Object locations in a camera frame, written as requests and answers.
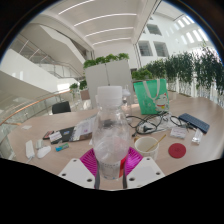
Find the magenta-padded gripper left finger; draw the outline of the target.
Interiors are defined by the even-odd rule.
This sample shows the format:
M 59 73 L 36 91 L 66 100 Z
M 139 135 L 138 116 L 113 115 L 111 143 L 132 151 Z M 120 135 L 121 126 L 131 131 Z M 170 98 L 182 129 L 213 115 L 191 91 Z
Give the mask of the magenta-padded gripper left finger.
M 94 150 L 90 149 L 81 158 L 72 158 L 59 177 L 84 188 L 98 189 L 99 170 Z

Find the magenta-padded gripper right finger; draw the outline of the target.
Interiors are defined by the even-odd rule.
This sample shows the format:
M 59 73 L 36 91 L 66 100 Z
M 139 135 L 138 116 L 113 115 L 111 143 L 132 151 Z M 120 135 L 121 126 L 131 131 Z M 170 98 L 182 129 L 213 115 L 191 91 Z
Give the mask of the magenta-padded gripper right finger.
M 124 163 L 124 189 L 143 187 L 163 177 L 164 173 L 151 157 L 143 157 L 135 149 L 129 148 Z

